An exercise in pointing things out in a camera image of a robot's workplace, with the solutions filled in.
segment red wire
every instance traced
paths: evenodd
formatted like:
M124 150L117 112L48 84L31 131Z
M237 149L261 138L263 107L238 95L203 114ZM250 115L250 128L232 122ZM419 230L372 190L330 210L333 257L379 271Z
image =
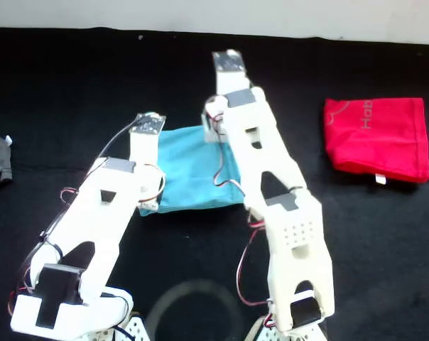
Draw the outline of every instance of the red wire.
M248 301L247 299L245 299L245 297L243 297L243 295L241 294L241 290L240 290L241 270L243 268L244 257L246 255L246 252L248 251L249 245L251 245L252 241L254 240L255 236L257 235L257 232L259 232L259 231L261 231L263 229L265 229L265 227L257 227L252 232L251 236L249 237L248 244L244 247L243 254L241 254L241 258L240 258L240 261L239 261L238 267L237 267L237 293L238 293L238 297L240 298L240 300L244 304L246 304L246 305L248 305L250 307L254 307L254 306L257 306L257 305L267 304L266 301L259 301L259 302L250 302L250 301Z
M269 313L264 320L264 327L265 328L272 328L275 326L276 326L276 324L274 322L271 322L271 313Z

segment metal bracket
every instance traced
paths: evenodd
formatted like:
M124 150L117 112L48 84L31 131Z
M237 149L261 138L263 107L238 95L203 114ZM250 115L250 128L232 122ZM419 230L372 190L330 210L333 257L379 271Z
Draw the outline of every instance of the metal bracket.
M143 326L142 319L138 316L132 317L126 327L125 331L131 334L136 341L150 341L148 334L146 333L145 327ZM82 337L79 337L75 341L131 341L127 336L118 330L108 329L100 332L91 332Z

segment white tag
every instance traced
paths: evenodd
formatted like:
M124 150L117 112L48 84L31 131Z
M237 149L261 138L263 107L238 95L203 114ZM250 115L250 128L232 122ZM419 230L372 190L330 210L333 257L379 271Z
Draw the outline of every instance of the white tag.
M383 175L376 174L376 183L380 183L381 185L386 184L386 178Z
M13 139L9 135L6 135L4 140L6 141L6 144L8 145L8 147L10 147L11 144L13 144Z

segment perforated metal plate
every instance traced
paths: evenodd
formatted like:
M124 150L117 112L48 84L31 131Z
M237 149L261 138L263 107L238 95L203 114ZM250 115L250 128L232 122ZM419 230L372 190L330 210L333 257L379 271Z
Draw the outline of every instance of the perforated metal plate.
M327 341L327 338L318 325L298 328L297 331L298 334L295 329L295 335L286 337L282 336L275 327L262 327L254 341Z
M131 318L124 329L134 337L135 341L150 341L140 317ZM112 341L114 339L114 332L116 341L131 341L127 336L113 329L102 332L91 332L78 338L76 341Z

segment black wire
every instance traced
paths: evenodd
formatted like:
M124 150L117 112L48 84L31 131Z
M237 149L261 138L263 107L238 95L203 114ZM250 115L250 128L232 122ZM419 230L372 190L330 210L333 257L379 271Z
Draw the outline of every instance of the black wire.
M115 135L113 135L113 137L109 140L109 142L106 143L106 145L104 146L104 148L99 152L98 156L95 158L95 160L97 160L98 158L101 158L106 151L111 147L111 145L122 135L124 134L126 131L128 131L130 128L132 128L135 124L137 124L138 121L140 121L143 117L139 118L139 115L136 116L136 118L129 123L128 125L124 126L123 128L121 128Z
M126 336L132 341L135 341L136 339L134 336L129 334L127 331L125 331L125 329L123 329L122 327L119 327L118 325L115 325L114 327L112 327L112 329L118 330L121 334L123 334L124 336Z

